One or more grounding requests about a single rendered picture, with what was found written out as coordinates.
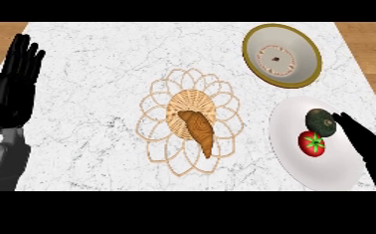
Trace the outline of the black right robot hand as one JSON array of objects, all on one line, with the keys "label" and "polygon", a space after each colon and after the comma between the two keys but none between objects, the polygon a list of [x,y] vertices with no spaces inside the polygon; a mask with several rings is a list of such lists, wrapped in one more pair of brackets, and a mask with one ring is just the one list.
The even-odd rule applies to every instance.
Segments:
[{"label": "black right robot hand", "polygon": [[347,140],[362,157],[365,168],[376,184],[376,134],[362,124],[346,114],[333,114],[333,119],[339,123]]}]

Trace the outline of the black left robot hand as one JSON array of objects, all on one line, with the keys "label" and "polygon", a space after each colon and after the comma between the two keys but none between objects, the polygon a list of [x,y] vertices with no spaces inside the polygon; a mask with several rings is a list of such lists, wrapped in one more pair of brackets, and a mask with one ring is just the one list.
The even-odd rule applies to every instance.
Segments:
[{"label": "black left robot hand", "polygon": [[0,128],[21,127],[30,118],[44,55],[30,37],[17,34],[0,71]]}]

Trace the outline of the red tomato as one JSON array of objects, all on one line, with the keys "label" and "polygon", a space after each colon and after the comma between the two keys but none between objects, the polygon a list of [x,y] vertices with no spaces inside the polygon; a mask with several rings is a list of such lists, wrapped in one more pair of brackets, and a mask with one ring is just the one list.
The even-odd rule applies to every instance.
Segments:
[{"label": "red tomato", "polygon": [[325,149],[319,134],[309,130],[299,134],[297,146],[300,151],[310,157],[318,157]]}]

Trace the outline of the white plate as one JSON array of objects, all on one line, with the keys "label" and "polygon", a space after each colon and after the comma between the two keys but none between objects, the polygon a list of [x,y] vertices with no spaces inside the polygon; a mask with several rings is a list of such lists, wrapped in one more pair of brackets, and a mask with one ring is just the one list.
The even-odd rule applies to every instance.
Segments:
[{"label": "white plate", "polygon": [[288,98],[275,106],[268,122],[272,151],[284,170],[309,189],[349,190],[362,174],[364,162],[341,127],[322,138],[325,148],[319,156],[308,156],[297,146],[297,137],[306,131],[305,115],[312,109],[336,112],[331,105],[309,97]]}]

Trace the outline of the white bowl with gold rim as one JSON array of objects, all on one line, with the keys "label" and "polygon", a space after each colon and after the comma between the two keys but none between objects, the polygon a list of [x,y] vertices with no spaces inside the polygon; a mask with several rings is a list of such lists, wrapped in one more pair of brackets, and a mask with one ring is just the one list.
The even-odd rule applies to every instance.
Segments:
[{"label": "white bowl with gold rim", "polygon": [[241,57],[253,74],[280,88],[302,88],[318,78],[318,48],[290,26],[274,23],[254,26],[241,40]]}]

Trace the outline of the dark green avocado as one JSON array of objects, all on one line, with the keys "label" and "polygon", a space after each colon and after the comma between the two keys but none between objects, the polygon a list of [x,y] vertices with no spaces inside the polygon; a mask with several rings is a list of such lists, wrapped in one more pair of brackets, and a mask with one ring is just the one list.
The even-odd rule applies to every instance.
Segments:
[{"label": "dark green avocado", "polygon": [[328,137],[336,132],[336,122],[330,112],[312,109],[305,115],[305,126],[321,137]]}]

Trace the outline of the brown croissant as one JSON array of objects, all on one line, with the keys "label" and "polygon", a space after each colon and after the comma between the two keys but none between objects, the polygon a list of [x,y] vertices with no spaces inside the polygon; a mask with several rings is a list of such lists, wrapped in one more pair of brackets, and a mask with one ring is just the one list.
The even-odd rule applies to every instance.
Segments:
[{"label": "brown croissant", "polygon": [[178,116],[185,122],[188,134],[200,146],[201,154],[210,157],[213,131],[200,112],[179,111]]}]

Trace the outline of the wicker flower-shaped basket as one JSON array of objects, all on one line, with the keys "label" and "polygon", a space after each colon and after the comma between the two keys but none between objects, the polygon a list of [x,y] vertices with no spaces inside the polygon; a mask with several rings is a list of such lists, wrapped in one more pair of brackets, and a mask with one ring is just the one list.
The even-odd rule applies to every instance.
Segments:
[{"label": "wicker flower-shaped basket", "polygon": [[240,100],[229,82],[190,68],[173,69],[150,83],[139,101],[135,134],[147,144],[147,159],[173,176],[212,174],[234,155],[243,131]]}]

